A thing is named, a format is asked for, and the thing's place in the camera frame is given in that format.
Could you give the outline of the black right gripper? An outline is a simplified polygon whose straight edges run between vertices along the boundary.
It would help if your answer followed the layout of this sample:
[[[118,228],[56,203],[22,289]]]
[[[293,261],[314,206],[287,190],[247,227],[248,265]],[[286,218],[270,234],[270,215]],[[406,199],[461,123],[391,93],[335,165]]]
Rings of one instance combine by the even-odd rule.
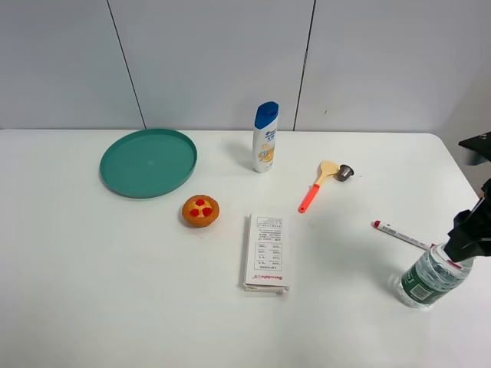
[[[490,180],[482,187],[483,195],[472,210],[458,213],[444,251],[453,262],[490,256]]]

